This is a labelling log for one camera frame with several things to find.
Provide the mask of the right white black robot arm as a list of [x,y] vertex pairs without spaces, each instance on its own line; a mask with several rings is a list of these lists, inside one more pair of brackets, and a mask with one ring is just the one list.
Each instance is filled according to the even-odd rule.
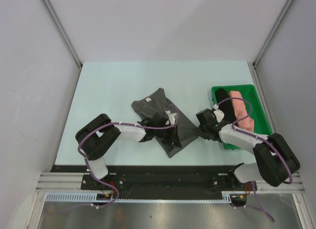
[[272,187],[293,183],[293,174],[300,169],[300,162],[282,135],[269,136],[241,129],[225,121],[219,109],[204,109],[196,117],[200,137],[234,145],[255,157],[254,163],[241,163],[234,168],[228,177],[231,189],[239,190],[245,183],[256,181],[265,181]]

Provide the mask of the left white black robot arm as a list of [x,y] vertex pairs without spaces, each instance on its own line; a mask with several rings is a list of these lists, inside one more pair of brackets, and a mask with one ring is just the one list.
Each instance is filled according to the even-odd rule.
[[79,153],[83,155],[92,184],[102,190],[108,186],[109,171],[106,167],[105,153],[117,140],[147,142],[153,138],[163,143],[180,147],[177,135],[179,115],[169,110],[158,112],[136,124],[112,122],[106,114],[100,114],[75,135]]

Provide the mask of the grey t shirt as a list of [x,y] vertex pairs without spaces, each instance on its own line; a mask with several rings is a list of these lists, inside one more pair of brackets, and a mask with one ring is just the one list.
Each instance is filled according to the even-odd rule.
[[[134,101],[131,106],[141,118],[138,124],[141,126],[153,128],[145,129],[146,135],[141,140],[141,142],[147,142],[151,141],[152,139],[156,139],[159,130],[165,130],[172,128],[173,126],[178,127],[178,136],[182,145],[181,148],[166,148],[156,139],[169,158],[176,155],[198,138],[197,127],[173,104],[171,100],[166,97],[165,91],[162,88],[159,88],[150,96],[145,97],[142,100]],[[175,125],[165,124],[168,120],[168,116],[165,113],[167,110],[170,110],[172,113],[178,113],[178,121]]]

